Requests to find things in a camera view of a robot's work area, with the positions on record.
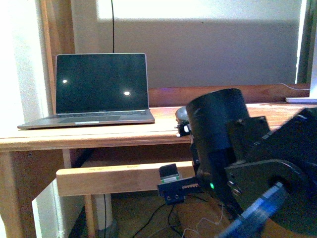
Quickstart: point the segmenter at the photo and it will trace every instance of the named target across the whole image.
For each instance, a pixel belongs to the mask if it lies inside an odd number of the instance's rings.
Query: laptop screen
[[[57,56],[56,113],[148,108],[145,54]]]

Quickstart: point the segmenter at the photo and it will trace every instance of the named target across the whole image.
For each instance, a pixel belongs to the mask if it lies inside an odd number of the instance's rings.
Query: white cable
[[[196,230],[192,230],[192,229],[186,228],[186,229],[184,230],[184,232],[183,232],[182,238],[184,238],[186,231],[192,231],[192,232],[195,232],[196,234],[199,235],[198,225],[199,225],[200,222],[202,222],[203,220],[206,220],[206,221],[208,221],[208,222],[210,222],[210,223],[212,223],[212,224],[214,224],[214,225],[216,225],[216,226],[219,226],[219,224],[220,224],[220,222],[222,221],[222,218],[223,218],[223,208],[224,208],[224,205],[222,206],[222,209],[221,209],[221,217],[220,217],[220,219],[219,219],[218,222],[213,222],[213,221],[207,219],[206,217],[203,217],[203,218],[201,218],[200,221],[197,223],[197,225],[196,225]]]
[[[192,229],[189,229],[189,228],[186,228],[186,229],[184,230],[184,232],[183,232],[182,238],[184,238],[184,235],[185,235],[185,232],[186,232],[186,231],[192,231],[192,232],[195,232],[196,234],[199,235],[198,231],[192,230]]]
[[[158,231],[156,231],[156,232],[150,234],[150,235],[148,236],[148,238],[151,238],[152,236],[154,236],[155,234],[159,233],[160,231],[165,230],[166,228],[177,227],[177,226],[180,226],[180,225],[181,225],[181,224],[178,224],[178,225],[169,225],[169,226],[163,227],[163,228],[159,229]]]
[[[288,88],[293,89],[293,90],[296,90],[296,91],[310,91],[310,89],[309,89],[309,88],[305,88],[305,89],[297,89],[297,88],[292,88],[292,87],[290,87],[290,86],[286,85],[285,83],[278,83],[278,84],[282,84],[282,85],[284,85],[285,87],[288,87]]]

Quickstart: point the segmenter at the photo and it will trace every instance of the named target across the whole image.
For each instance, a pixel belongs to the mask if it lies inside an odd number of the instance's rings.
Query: gray wall
[[[301,0],[128,2],[113,1],[115,52],[146,53],[149,87],[295,82]],[[110,0],[72,12],[76,52],[111,53]]]

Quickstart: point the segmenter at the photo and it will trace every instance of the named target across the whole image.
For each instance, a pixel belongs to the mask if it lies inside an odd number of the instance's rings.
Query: wooden table leg
[[[96,203],[92,195],[85,195],[85,212],[88,229],[88,237],[96,238],[97,233],[97,219],[96,219]]]
[[[7,238],[35,238],[34,200],[64,167],[61,150],[0,153],[0,213]]]

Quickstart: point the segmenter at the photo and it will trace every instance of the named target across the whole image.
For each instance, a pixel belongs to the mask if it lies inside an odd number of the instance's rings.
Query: laptop
[[[56,115],[18,128],[153,122],[145,54],[73,54],[56,57]]]

